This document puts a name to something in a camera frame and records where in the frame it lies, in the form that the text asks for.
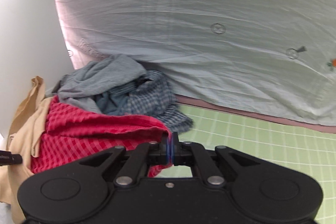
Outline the red checkered shorts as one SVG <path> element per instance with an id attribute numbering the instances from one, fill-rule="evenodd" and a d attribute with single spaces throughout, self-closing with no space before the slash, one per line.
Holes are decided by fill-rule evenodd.
<path id="1" fill-rule="evenodd" d="M 68 164 L 114 146 L 134 150 L 141 143 L 161 141 L 170 130 L 145 115 L 109 116 L 85 111 L 52 98 L 32 173 Z"/>

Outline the beige garment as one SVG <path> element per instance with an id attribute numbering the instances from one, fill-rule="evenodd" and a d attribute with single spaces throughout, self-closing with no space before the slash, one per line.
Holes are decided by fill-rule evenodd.
<path id="1" fill-rule="evenodd" d="M 17 193 L 21 184 L 33 176 L 31 158 L 39 156 L 40 138 L 45 131 L 46 117 L 52 98 L 45 97 L 45 82 L 37 76 L 31 79 L 32 88 L 18 106 L 7 137 L 6 151 L 19 154 L 22 163 L 1 167 L 1 202 L 11 206 L 14 223 L 25 216 L 19 206 Z"/>

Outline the blue checkered garment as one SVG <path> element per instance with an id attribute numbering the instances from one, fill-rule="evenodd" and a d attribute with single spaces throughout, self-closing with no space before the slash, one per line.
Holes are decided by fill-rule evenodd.
<path id="1" fill-rule="evenodd" d="M 95 95 L 93 100 L 105 115 L 147 115 L 171 132 L 187 132 L 194 125 L 180 111 L 173 89 L 160 71 L 148 70 L 136 80 Z"/>

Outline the grey t-shirt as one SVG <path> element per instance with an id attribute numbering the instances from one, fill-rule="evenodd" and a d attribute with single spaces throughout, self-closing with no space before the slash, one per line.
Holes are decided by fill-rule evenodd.
<path id="1" fill-rule="evenodd" d="M 100 114 L 94 96 L 131 83 L 145 73 L 145 68 L 131 57 L 111 55 L 102 61 L 91 61 L 73 73 L 64 75 L 51 94 L 57 95 L 61 103 Z"/>

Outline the green grid mat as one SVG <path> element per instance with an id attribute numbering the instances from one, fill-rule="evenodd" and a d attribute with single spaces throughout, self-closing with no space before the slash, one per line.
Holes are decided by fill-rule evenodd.
<path id="1" fill-rule="evenodd" d="M 206 149 L 226 145 L 315 178 L 324 196 L 316 220 L 335 223 L 334 134 L 188 105 L 181 105 L 181 111 L 194 121 L 190 131 L 179 135 L 181 141 Z"/>

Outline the pink sheet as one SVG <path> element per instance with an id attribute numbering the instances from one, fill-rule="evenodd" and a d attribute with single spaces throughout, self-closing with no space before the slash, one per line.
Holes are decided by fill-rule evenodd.
<path id="1" fill-rule="evenodd" d="M 285 119 L 285 118 L 279 118 L 279 117 L 274 117 L 274 116 L 269 116 L 269 115 L 264 115 L 264 114 L 258 114 L 258 113 L 243 111 L 243 110 L 237 110 L 237 109 L 217 106 L 217 105 L 205 102 L 203 100 L 198 100 L 195 98 L 181 96 L 181 95 L 177 95 L 177 100 L 179 103 L 182 103 L 185 105 L 221 111 L 224 113 L 236 114 L 236 115 L 240 115 L 244 117 L 255 118 L 255 119 L 262 120 L 262 121 L 273 122 L 273 123 L 283 124 L 287 126 L 304 127 L 307 129 L 311 129 L 311 130 L 315 130 L 315 131 L 319 131 L 323 133 L 335 134 L 335 126 L 323 126 L 319 124 L 303 123 L 303 122 L 298 122 L 298 121 Z"/>

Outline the light grey printed bedsheet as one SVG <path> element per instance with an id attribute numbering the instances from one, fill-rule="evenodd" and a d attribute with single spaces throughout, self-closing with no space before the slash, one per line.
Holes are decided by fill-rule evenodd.
<path id="1" fill-rule="evenodd" d="M 123 53 L 175 92 L 335 125 L 335 0 L 56 0 L 66 41 Z"/>

